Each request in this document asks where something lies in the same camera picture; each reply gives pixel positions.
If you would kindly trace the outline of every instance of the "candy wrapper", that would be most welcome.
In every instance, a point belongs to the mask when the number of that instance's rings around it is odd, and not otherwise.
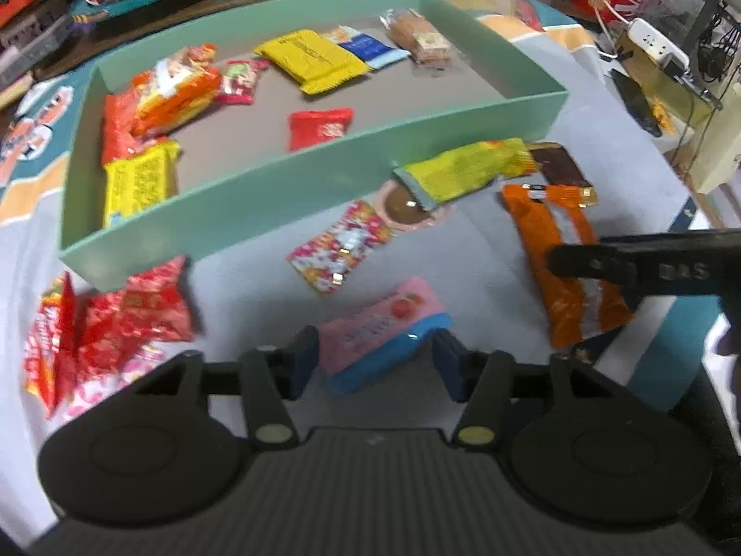
[[[483,188],[498,176],[535,173],[537,166],[519,138],[474,142],[394,170],[425,211]]]
[[[26,339],[24,366],[26,390],[42,401],[51,418],[74,391],[77,376],[75,294],[69,272],[42,295]]]
[[[405,10],[384,19],[392,40],[411,52],[418,64],[443,63],[453,57],[453,45],[416,10]]]
[[[391,297],[320,325],[320,367],[333,393],[350,393],[410,359],[431,330],[452,324],[427,282],[415,276]]]
[[[211,65],[215,56],[211,44],[183,48],[134,77],[138,102],[132,135],[167,134],[205,110],[221,86],[221,72]]]
[[[328,140],[341,138],[352,123],[353,109],[334,109],[324,111],[301,111],[288,117],[290,144],[293,152],[308,148]]]
[[[366,33],[361,33],[352,27],[343,25],[325,33],[324,37],[339,47],[352,52],[373,71],[403,61],[410,56],[410,52],[407,50],[392,48]]]
[[[255,54],[273,61],[309,95],[328,92],[370,70],[357,56],[309,29],[266,41]]]
[[[615,284],[591,278],[558,278],[548,268],[547,255],[555,246],[597,242],[583,213],[583,190],[512,184],[502,190],[540,286],[555,349],[614,330],[632,318]]]
[[[150,345],[144,345],[133,357],[121,367],[120,373],[102,374],[80,384],[72,395],[67,408],[63,410],[62,419],[69,422],[87,412],[94,405],[101,403],[111,395],[118,393],[132,382],[154,370],[167,356],[164,351]]]
[[[339,222],[299,246],[286,260],[320,293],[332,293],[391,231],[365,201],[355,201]]]
[[[135,138],[131,132],[138,103],[138,92],[127,89],[118,96],[107,95],[103,105],[103,152],[101,165],[123,161],[141,154],[164,138]]]
[[[150,341],[190,341],[190,312],[178,291],[185,257],[131,276],[121,291],[90,300],[79,349],[83,379],[118,373]]]
[[[106,165],[103,227],[116,225],[172,196],[173,165],[179,154],[178,143],[166,140],[139,156]]]
[[[257,82],[268,66],[268,61],[227,61],[216,101],[227,104],[253,103]]]

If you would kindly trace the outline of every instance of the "ribbed black surface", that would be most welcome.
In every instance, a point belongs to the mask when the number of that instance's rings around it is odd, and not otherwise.
[[[434,430],[317,430],[262,455],[210,509],[153,529],[65,520],[38,556],[705,556],[684,525],[632,535],[577,529],[517,495],[486,455]]]

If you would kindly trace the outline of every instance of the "round pad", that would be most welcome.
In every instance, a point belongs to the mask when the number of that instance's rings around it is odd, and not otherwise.
[[[47,496],[105,525],[183,518],[220,496],[238,469],[229,431],[173,397],[99,405],[53,434],[38,456]]]
[[[712,462],[676,421],[617,399],[559,405],[513,441],[525,487],[562,514],[592,523],[652,525],[705,492]]]

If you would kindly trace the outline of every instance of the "white cable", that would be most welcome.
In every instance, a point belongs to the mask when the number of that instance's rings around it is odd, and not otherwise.
[[[599,16],[599,10],[597,10],[596,6],[592,6],[592,8],[594,8],[594,14],[597,17],[597,22],[599,23],[599,26],[602,27],[602,31],[605,34],[607,41],[610,42],[610,46],[612,46],[612,50],[615,51],[615,42],[612,40],[612,37],[608,33],[607,27],[605,27],[605,23],[603,23],[602,17]]]
[[[610,12],[612,12],[612,14],[615,15],[615,18],[618,19],[621,23],[625,23],[625,25],[630,25],[631,24],[631,21],[625,19],[624,16],[621,16],[620,15],[620,12],[618,12],[615,8],[613,8],[607,0],[602,0],[602,1],[605,3],[605,6],[607,7],[607,10],[609,10]]]

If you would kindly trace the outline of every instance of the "red candy wrapper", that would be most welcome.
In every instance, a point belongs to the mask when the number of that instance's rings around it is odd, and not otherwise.
[[[257,82],[268,66],[268,61],[227,61],[216,101],[227,104],[253,103]]]
[[[24,366],[26,390],[42,401],[47,418],[51,418],[77,382],[75,293],[69,272],[42,295],[26,339]]]
[[[334,109],[325,111],[301,111],[288,118],[290,127],[290,144],[288,150],[293,152],[301,148],[314,146],[341,138],[347,133],[352,123],[353,109]]]
[[[185,257],[131,276],[121,291],[90,300],[79,350],[83,379],[119,373],[143,344],[191,341],[188,306],[178,291]]]
[[[105,97],[101,165],[139,155],[149,146],[167,139],[165,136],[144,139],[131,135],[138,100],[138,92],[134,89],[128,89],[118,96]]]

